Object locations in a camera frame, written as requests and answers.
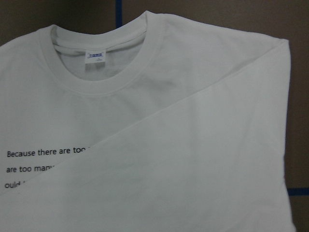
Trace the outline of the blue tape line centre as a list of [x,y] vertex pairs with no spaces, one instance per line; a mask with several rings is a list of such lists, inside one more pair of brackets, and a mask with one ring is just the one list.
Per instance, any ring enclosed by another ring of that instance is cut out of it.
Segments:
[[115,1],[115,26],[120,28],[123,25],[122,0]]

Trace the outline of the white printed t-shirt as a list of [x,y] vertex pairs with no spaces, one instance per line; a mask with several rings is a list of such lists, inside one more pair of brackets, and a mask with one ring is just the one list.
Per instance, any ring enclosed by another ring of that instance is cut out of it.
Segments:
[[144,12],[0,48],[3,232],[293,232],[289,41]]

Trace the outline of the blue tape line crosswise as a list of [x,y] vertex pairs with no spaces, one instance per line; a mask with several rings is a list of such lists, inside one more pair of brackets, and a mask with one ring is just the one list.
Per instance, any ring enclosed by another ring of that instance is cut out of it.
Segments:
[[309,196],[309,188],[288,188],[289,196]]

